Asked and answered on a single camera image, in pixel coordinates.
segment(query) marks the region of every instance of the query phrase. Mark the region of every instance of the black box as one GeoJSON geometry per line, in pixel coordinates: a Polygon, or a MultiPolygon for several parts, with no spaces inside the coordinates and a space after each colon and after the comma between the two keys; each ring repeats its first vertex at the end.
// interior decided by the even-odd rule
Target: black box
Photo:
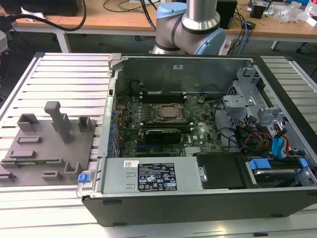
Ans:
{"type": "Polygon", "coordinates": [[[76,16],[82,0],[0,0],[8,14],[20,14],[21,7],[46,15],[76,16]]]}
{"type": "Polygon", "coordinates": [[[250,17],[261,19],[265,9],[266,9],[265,6],[252,5],[252,9],[251,9],[251,12],[250,12],[250,17]]]}

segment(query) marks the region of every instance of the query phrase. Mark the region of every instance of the table leg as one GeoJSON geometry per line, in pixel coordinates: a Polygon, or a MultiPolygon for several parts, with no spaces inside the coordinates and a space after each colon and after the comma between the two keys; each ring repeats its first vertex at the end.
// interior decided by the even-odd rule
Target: table leg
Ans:
{"type": "Polygon", "coordinates": [[[275,51],[279,45],[280,41],[274,41],[273,45],[271,46],[271,50],[275,51]]]}
{"type": "Polygon", "coordinates": [[[62,53],[70,53],[71,49],[66,33],[64,31],[57,31],[56,36],[62,53]]]}

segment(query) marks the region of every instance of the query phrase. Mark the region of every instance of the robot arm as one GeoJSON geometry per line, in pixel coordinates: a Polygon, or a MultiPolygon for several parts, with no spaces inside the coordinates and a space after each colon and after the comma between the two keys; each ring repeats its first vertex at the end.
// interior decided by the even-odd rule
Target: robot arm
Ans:
{"type": "Polygon", "coordinates": [[[187,0],[158,7],[153,54],[216,55],[225,39],[216,0],[187,0]]]}

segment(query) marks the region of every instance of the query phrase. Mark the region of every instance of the blue connector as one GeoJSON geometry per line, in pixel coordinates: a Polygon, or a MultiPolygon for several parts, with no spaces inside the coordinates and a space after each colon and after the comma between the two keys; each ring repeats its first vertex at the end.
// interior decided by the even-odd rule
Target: blue connector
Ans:
{"type": "Polygon", "coordinates": [[[300,158],[299,162],[301,163],[303,168],[308,167],[308,163],[304,158],[300,158]]]}
{"type": "Polygon", "coordinates": [[[262,170],[262,169],[270,169],[271,165],[268,162],[268,159],[253,159],[249,161],[249,165],[251,170],[262,170]]]}
{"type": "Polygon", "coordinates": [[[78,176],[78,182],[90,182],[90,175],[88,174],[80,174],[78,176]]]}
{"type": "Polygon", "coordinates": [[[284,140],[281,137],[276,137],[272,142],[272,153],[274,156],[278,157],[279,160],[282,160],[282,149],[284,146],[284,140]]]}

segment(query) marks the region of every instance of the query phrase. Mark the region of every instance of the white label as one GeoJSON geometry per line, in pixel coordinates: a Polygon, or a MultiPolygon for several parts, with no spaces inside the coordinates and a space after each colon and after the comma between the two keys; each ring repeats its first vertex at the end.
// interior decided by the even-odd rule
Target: white label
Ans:
{"type": "Polygon", "coordinates": [[[124,167],[137,167],[139,164],[138,160],[125,160],[124,167]]]}
{"type": "Polygon", "coordinates": [[[183,69],[183,65],[182,64],[174,64],[173,65],[173,69],[183,69]]]}

